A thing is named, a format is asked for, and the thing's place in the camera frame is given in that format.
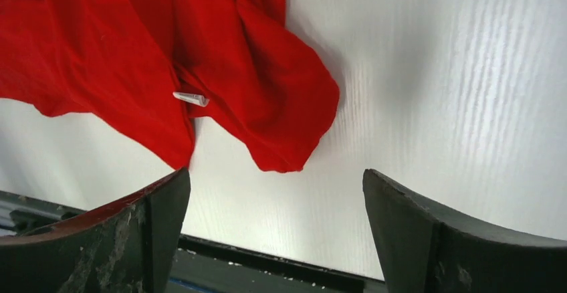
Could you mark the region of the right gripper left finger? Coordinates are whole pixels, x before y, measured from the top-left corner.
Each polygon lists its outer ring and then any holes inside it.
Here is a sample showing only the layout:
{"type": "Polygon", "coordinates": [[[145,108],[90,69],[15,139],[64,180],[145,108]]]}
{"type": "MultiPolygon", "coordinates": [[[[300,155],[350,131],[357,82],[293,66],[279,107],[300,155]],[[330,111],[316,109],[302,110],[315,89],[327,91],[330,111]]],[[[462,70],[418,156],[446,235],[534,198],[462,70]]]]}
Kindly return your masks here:
{"type": "Polygon", "coordinates": [[[2,292],[164,292],[191,194],[181,168],[80,211],[1,193],[2,292]]]}

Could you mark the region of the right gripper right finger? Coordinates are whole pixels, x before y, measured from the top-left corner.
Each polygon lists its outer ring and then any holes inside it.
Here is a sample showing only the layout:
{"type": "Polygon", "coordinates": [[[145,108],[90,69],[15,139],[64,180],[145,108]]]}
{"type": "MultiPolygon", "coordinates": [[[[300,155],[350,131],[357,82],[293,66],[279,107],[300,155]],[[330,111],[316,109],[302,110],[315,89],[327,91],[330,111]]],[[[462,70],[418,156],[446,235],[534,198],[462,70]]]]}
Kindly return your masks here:
{"type": "Polygon", "coordinates": [[[389,292],[565,292],[566,242],[488,223],[374,170],[365,207],[389,292]]]}

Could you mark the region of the red t shirt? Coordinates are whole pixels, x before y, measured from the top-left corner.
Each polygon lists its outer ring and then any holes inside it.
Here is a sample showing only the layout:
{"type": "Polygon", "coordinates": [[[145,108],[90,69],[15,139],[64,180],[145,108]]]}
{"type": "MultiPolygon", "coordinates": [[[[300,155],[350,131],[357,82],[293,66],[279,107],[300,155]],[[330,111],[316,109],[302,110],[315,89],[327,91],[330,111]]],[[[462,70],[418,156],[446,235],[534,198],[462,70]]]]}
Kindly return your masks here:
{"type": "Polygon", "coordinates": [[[301,171],[340,90],[286,0],[1,0],[1,96],[96,115],[174,169],[212,118],[262,171],[301,171]]]}

